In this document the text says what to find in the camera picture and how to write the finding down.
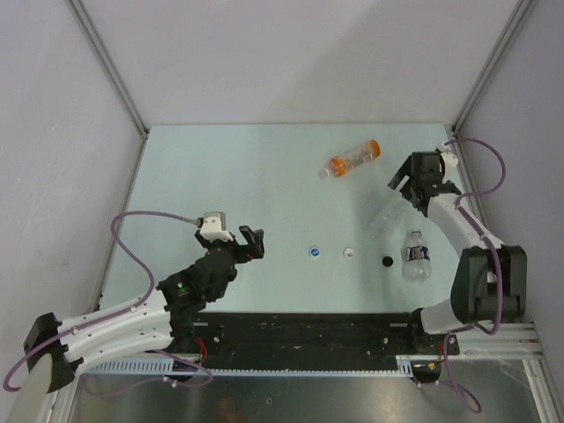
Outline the clear unlabelled plastic bottle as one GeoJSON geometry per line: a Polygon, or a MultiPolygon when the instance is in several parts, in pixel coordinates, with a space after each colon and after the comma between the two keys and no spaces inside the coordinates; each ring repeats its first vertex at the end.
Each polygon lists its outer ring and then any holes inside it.
{"type": "Polygon", "coordinates": [[[370,236],[378,238],[391,235],[401,221],[406,207],[407,203],[403,199],[396,199],[386,203],[368,226],[370,236]]]}

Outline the white blue bottle cap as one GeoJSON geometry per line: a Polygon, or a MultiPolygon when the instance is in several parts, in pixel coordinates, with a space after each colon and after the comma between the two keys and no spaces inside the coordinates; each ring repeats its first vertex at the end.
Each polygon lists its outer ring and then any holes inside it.
{"type": "Polygon", "coordinates": [[[309,253],[309,256],[312,257],[312,258],[314,258],[314,259],[319,258],[320,255],[321,255],[321,251],[320,251],[320,249],[319,249],[318,247],[312,247],[312,248],[310,248],[309,251],[308,251],[308,253],[309,253]]]}

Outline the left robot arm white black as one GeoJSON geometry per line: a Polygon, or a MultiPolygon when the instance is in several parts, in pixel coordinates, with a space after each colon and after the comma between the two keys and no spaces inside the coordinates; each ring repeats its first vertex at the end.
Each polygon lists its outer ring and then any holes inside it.
{"type": "Polygon", "coordinates": [[[198,234],[205,254],[134,300],[66,320],[41,315],[24,342],[27,367],[33,369],[42,356],[50,355],[48,389],[54,392],[112,360],[170,347],[179,353],[189,350],[195,341],[196,314],[225,296],[237,265],[264,256],[263,230],[239,230],[245,244],[234,237],[208,239],[198,234]]]}

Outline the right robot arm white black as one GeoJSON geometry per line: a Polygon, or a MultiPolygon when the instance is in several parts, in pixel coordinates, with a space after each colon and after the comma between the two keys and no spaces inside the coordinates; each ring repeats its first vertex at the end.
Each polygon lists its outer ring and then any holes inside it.
{"type": "Polygon", "coordinates": [[[439,227],[459,259],[449,298],[409,317],[406,342],[416,353],[428,353],[448,333],[493,336],[525,311],[526,252],[494,236],[463,204],[465,195],[447,177],[456,164],[447,149],[413,152],[389,183],[439,227]]]}

